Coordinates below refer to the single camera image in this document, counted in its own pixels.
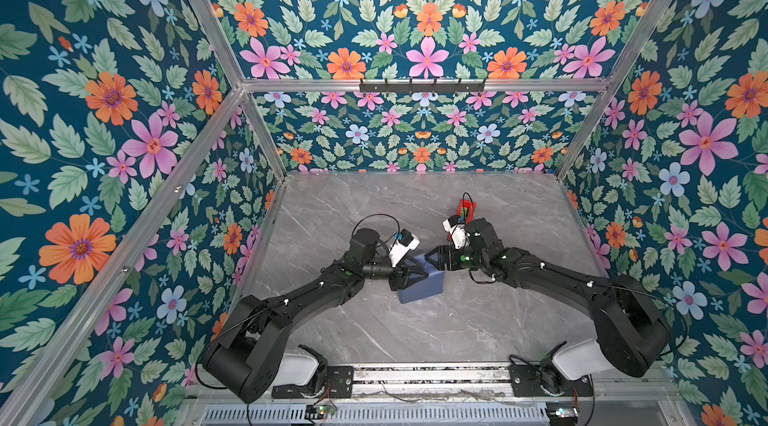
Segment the light blue wrapping paper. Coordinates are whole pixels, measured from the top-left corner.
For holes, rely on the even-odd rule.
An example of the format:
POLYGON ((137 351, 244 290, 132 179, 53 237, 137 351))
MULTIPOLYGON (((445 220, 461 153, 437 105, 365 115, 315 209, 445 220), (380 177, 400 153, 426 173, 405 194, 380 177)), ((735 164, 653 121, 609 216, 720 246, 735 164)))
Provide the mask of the light blue wrapping paper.
POLYGON ((406 264, 408 266, 418 265, 423 267, 429 273, 429 277, 406 290, 398 291, 397 296, 401 304, 413 303, 443 293, 445 272, 436 270, 427 263, 423 254, 407 258, 406 264))

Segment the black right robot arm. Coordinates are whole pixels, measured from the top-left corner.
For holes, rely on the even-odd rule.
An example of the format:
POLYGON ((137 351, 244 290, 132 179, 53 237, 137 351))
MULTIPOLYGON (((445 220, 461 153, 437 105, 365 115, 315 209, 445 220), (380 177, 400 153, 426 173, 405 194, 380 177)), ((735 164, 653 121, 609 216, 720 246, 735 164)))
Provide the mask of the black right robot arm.
POLYGON ((492 284, 534 291, 592 320, 595 338, 563 342, 538 363, 534 376, 544 392, 559 395, 568 383, 610 370, 641 378, 670 345, 671 327, 635 278, 587 275, 507 247, 484 218, 445 225, 450 243, 425 254, 436 269, 481 272, 492 284))

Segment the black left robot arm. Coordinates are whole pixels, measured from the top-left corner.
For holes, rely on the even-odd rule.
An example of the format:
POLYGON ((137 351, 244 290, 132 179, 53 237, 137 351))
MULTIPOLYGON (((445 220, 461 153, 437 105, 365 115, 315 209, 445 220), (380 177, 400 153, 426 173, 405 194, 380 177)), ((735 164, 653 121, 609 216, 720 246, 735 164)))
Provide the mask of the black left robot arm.
POLYGON ((265 300, 242 298, 201 354, 199 367, 246 404, 274 387, 291 388, 304 397, 322 394, 328 361, 307 345, 300 347, 303 354, 287 354, 293 330, 344 305, 368 280, 385 280, 391 290, 400 291, 426 279, 428 273, 411 255, 419 244, 416 235, 404 230, 381 252, 385 243, 378 232, 357 229, 348 250, 313 281, 265 300))

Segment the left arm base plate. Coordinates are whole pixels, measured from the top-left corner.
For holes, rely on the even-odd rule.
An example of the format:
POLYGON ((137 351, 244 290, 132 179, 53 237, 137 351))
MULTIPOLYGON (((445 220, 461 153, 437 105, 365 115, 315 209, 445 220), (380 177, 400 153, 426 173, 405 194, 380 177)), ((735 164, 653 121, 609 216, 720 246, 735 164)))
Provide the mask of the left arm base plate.
POLYGON ((323 395, 331 399, 349 399, 352 397, 355 369, 352 366, 329 366, 322 373, 317 373, 307 385, 274 386, 271 396, 274 399, 313 399, 323 395))

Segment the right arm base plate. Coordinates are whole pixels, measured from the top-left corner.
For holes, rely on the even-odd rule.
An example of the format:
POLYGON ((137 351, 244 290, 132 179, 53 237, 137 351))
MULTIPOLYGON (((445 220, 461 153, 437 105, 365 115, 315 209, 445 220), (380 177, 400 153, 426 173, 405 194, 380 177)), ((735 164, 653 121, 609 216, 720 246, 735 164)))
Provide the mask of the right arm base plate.
POLYGON ((512 363, 508 366, 510 384, 516 397, 592 397, 594 387, 585 376, 568 380, 552 367, 512 363))

